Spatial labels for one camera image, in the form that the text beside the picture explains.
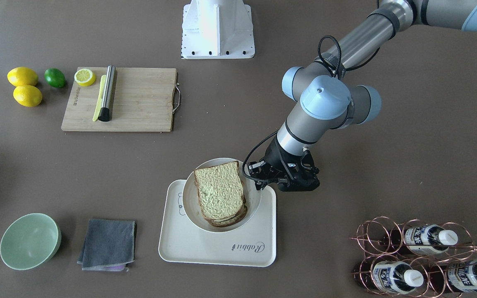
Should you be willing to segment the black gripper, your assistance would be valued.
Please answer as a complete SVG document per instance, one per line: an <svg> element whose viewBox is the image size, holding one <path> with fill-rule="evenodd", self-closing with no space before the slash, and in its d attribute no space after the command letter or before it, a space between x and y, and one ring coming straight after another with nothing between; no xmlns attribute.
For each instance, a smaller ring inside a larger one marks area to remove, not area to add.
<svg viewBox="0 0 477 298"><path fill-rule="evenodd" d="M297 155L289 154L282 148L278 140L273 138L265 151L264 158L259 162L248 163L248 173L259 174L259 177L256 177L256 189L261 191L268 184L278 182L277 174L284 171L288 163L298 163L307 168L316 166L312 153L307 147Z"/></svg>

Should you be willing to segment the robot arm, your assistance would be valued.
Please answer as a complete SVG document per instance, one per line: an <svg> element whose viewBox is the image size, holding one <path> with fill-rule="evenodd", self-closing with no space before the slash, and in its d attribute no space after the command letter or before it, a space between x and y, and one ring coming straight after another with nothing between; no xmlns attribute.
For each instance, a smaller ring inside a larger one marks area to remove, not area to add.
<svg viewBox="0 0 477 298"><path fill-rule="evenodd" d="M350 87L346 73L367 64L380 47L413 25L477 32L477 0L379 0L377 8L307 67L284 74L282 91L296 102L284 124L270 134L260 161L245 160L244 176L257 190L275 183L281 191L312 191L320 185L311 147L327 130L340 130L373 120L382 98L370 86Z"/></svg>

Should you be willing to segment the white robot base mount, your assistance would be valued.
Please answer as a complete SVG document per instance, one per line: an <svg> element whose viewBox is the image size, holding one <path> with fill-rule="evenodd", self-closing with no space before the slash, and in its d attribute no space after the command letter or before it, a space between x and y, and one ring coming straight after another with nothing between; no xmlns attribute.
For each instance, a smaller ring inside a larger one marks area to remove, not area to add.
<svg viewBox="0 0 477 298"><path fill-rule="evenodd" d="M181 58L255 55L251 7L242 0L192 0L183 7Z"/></svg>

